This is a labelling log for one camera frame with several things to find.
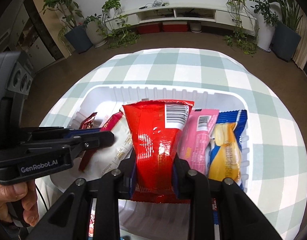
metal bolt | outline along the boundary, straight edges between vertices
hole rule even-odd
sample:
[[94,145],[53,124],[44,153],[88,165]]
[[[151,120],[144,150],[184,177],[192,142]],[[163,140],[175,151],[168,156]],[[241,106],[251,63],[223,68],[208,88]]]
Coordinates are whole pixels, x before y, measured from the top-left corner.
[[232,184],[234,183],[233,179],[231,179],[231,178],[225,178],[225,179],[224,179],[224,182],[225,182],[225,184],[227,184],[227,185],[232,185]]
[[112,174],[113,176],[118,176],[120,173],[121,173],[121,171],[118,170],[118,169],[114,169],[114,170],[111,171],[111,174]]
[[188,170],[188,174],[190,176],[196,176],[198,174],[198,172],[196,170]]
[[85,180],[84,180],[84,179],[82,179],[82,178],[77,179],[77,180],[76,180],[76,185],[77,185],[77,186],[81,186],[81,185],[83,185],[83,184],[84,184],[84,182],[85,182]]

checkered tablecloth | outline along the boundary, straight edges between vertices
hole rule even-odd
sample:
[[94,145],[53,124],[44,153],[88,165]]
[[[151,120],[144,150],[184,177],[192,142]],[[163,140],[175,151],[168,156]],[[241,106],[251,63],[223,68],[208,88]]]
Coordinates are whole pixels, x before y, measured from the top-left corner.
[[[41,126],[66,127],[89,89],[100,84],[175,85],[240,95],[248,105],[253,138],[248,195],[284,239],[294,239],[307,200],[303,138],[280,99],[243,65],[222,53],[202,49],[150,49],[117,55],[71,87]],[[56,192],[49,178],[38,185],[44,192]]]

white barcode label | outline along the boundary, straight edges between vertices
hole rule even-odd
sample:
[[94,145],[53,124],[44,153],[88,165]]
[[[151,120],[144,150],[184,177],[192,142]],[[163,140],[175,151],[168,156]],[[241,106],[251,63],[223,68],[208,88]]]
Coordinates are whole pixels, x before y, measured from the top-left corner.
[[207,131],[211,115],[201,115],[198,118],[197,131]]
[[189,116],[189,106],[165,104],[165,128],[182,130]]

human hand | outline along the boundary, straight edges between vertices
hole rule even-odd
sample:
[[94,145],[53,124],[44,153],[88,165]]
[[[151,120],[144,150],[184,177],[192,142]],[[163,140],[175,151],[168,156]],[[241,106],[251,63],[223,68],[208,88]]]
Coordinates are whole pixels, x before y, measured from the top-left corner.
[[11,186],[0,185],[0,220],[12,222],[6,203],[20,199],[24,209],[24,221],[31,226],[34,226],[39,220],[37,205],[38,197],[34,180],[21,182]]

red box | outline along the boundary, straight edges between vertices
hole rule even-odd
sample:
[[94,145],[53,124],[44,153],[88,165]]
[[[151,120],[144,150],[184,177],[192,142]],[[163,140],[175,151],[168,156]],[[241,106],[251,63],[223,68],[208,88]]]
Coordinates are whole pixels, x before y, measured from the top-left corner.
[[187,32],[189,27],[188,22],[164,22],[162,29],[164,32]]
[[137,27],[139,34],[145,33],[159,33],[161,32],[161,23],[147,23],[141,24]]

